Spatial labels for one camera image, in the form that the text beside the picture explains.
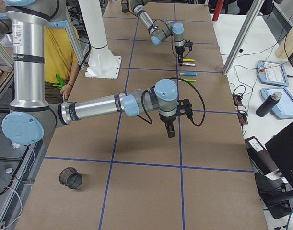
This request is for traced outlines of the red marker pen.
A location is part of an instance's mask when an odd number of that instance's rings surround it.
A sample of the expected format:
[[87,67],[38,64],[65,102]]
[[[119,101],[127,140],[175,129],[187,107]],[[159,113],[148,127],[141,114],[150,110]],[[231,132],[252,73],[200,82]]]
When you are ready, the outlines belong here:
[[180,64],[181,66],[192,66],[192,67],[195,67],[196,64],[195,63],[182,63]]

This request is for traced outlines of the blue marker pen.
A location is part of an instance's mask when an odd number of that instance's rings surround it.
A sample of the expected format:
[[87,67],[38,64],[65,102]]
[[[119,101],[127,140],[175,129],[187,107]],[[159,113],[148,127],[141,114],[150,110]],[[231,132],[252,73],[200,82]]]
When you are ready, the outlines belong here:
[[179,73],[180,76],[197,76],[197,73],[194,72],[183,72]]

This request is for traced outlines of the yellow marker pen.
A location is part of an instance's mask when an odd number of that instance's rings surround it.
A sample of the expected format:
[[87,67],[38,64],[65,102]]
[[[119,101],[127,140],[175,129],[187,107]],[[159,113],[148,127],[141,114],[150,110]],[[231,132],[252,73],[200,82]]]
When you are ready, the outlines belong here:
[[195,62],[195,59],[183,58],[182,60],[183,60],[184,62]]

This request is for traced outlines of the green marker pen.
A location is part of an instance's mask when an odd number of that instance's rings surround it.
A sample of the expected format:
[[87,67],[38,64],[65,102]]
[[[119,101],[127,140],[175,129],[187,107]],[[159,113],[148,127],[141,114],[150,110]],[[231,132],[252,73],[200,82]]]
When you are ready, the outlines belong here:
[[188,82],[196,82],[196,79],[184,79],[184,80],[186,80]]

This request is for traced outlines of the small orange circuit board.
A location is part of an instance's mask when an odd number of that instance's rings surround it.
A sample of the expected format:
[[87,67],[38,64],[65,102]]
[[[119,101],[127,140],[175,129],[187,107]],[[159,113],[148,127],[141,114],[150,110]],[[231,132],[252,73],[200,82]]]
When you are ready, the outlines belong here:
[[235,106],[242,106],[242,97],[240,95],[233,94],[233,101]]

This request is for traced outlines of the far black mesh pencil cup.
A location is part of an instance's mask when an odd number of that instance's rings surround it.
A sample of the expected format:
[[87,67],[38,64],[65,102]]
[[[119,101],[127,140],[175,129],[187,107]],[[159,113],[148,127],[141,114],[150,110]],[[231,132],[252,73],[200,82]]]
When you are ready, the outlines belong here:
[[129,12],[129,1],[128,0],[121,0],[121,8],[123,13]]

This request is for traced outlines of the black mesh pencil cup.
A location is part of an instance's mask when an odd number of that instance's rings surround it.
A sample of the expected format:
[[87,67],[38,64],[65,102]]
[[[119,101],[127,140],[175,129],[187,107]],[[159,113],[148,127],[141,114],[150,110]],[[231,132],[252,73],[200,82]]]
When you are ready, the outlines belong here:
[[121,0],[121,8],[123,13],[129,12],[129,1],[128,0]]
[[63,169],[59,175],[59,182],[70,189],[77,189],[82,181],[82,175],[73,167]]

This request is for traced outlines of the upper teach pendant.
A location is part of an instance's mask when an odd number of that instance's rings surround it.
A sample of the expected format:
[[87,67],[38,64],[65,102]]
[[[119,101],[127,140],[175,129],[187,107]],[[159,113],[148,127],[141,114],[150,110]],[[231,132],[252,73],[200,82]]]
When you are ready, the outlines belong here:
[[285,68],[281,63],[259,60],[257,63],[257,73],[260,81],[264,84],[289,86]]

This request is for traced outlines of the teach pendant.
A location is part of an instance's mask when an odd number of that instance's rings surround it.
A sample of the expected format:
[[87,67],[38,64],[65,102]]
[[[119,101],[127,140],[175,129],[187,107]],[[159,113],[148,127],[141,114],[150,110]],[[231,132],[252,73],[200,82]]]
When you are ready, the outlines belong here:
[[261,96],[265,100],[275,92],[280,92],[282,96],[271,112],[278,119],[293,118],[293,96],[286,87],[269,87],[260,90]]
[[257,63],[257,73],[260,81],[264,84],[289,86],[285,68],[281,63],[259,60]]

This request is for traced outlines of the black water bottle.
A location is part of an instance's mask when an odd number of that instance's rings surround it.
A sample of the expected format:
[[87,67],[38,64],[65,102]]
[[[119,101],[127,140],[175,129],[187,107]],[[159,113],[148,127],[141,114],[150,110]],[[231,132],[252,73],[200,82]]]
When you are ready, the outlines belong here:
[[272,95],[269,95],[268,98],[259,106],[256,110],[256,115],[259,117],[266,116],[271,109],[279,102],[282,97],[282,93],[275,92]]

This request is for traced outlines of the near black mesh pencil cup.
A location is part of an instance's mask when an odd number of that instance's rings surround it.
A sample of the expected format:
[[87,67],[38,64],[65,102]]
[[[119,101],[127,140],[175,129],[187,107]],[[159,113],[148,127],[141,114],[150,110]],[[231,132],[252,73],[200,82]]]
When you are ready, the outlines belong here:
[[82,175],[73,167],[63,169],[59,175],[59,182],[70,189],[77,189],[82,181]]

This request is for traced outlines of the black monitor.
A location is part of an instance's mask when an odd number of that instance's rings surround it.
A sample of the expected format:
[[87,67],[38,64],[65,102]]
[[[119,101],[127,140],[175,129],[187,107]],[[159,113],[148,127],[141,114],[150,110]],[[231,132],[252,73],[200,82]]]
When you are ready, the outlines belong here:
[[283,176],[293,187],[293,122],[270,139],[265,146]]

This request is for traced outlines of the lower teach pendant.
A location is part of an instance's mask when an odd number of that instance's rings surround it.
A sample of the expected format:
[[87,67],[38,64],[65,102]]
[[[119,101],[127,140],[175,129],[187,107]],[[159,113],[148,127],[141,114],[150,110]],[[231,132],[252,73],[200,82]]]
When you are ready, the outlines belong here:
[[278,119],[293,118],[293,96],[286,87],[269,87],[260,90],[261,96],[265,100],[275,92],[280,92],[282,96],[271,112]]

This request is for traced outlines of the person in yellow shirt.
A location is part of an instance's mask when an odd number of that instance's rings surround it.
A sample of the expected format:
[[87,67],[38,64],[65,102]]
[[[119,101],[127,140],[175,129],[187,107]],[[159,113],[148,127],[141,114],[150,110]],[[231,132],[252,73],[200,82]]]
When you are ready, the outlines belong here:
[[[79,73],[79,63],[65,28],[46,28],[44,37],[45,100],[50,104],[66,101]],[[56,74],[66,83],[61,89]]]

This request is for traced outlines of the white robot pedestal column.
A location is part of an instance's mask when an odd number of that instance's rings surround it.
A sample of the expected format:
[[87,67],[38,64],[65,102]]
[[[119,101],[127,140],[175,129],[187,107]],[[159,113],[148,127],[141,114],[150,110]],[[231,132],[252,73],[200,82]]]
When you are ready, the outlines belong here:
[[113,55],[108,47],[99,1],[80,0],[79,6],[91,45],[85,76],[117,79],[122,57]]

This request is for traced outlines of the aluminium frame post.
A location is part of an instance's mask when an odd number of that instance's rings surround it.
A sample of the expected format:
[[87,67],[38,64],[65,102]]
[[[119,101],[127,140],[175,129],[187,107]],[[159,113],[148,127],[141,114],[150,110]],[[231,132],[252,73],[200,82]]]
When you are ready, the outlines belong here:
[[262,5],[264,3],[264,0],[254,0],[252,3],[252,6],[244,20],[244,23],[240,29],[240,32],[234,42],[234,45],[231,49],[231,52],[225,62],[225,65],[223,67],[222,70],[222,74],[223,75],[227,75],[232,64],[234,63],[236,56],[239,53],[239,50],[242,46],[242,44],[244,43],[244,40],[251,28],[251,26],[253,25],[253,22],[255,21],[256,16],[258,15]]

